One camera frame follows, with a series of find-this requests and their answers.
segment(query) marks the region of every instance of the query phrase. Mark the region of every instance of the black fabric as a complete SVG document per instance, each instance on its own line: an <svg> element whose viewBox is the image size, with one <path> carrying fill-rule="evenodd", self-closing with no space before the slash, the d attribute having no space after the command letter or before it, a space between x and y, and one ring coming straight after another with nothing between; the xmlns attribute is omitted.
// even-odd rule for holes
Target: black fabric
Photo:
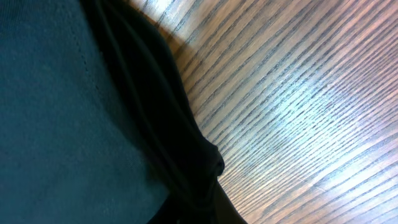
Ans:
<svg viewBox="0 0 398 224"><path fill-rule="evenodd" d="M187 206L209 210L216 176L224 164L217 148L198 131L169 50L165 44L157 47L163 42L160 36L122 2L86 4L111 75L149 145L148 158ZM164 61L163 66L156 58Z"/></svg>

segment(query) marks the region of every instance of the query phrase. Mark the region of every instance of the wood grain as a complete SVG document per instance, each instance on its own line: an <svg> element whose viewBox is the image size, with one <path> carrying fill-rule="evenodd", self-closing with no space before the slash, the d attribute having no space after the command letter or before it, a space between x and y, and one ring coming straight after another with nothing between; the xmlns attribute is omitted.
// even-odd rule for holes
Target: wood grain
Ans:
<svg viewBox="0 0 398 224"><path fill-rule="evenodd" d="M398 223L398 1L133 0L249 223Z"/></svg>

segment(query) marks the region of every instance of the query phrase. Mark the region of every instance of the clothing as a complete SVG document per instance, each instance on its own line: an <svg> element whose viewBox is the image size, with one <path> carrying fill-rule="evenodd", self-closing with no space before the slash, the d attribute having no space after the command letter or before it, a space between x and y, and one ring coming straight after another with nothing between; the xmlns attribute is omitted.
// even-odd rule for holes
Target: clothing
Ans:
<svg viewBox="0 0 398 224"><path fill-rule="evenodd" d="M0 1L1 223L245 223L170 50L138 12Z"/></svg>
<svg viewBox="0 0 398 224"><path fill-rule="evenodd" d="M0 1L0 223L147 223L169 191L79 2Z"/></svg>

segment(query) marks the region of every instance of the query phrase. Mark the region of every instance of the wooden surface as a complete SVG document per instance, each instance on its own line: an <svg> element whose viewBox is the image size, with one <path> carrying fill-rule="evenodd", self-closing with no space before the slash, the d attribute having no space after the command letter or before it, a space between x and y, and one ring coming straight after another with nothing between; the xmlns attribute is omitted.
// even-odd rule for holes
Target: wooden surface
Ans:
<svg viewBox="0 0 398 224"><path fill-rule="evenodd" d="M398 1L134 0L249 223L398 223Z"/></svg>

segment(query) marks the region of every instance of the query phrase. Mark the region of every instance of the dark green fabric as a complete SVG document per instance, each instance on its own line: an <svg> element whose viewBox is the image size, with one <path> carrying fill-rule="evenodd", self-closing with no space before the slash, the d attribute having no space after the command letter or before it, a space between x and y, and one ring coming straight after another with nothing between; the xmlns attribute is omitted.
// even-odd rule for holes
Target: dark green fabric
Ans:
<svg viewBox="0 0 398 224"><path fill-rule="evenodd" d="M147 223L145 145L79 2L0 0L0 223Z"/></svg>

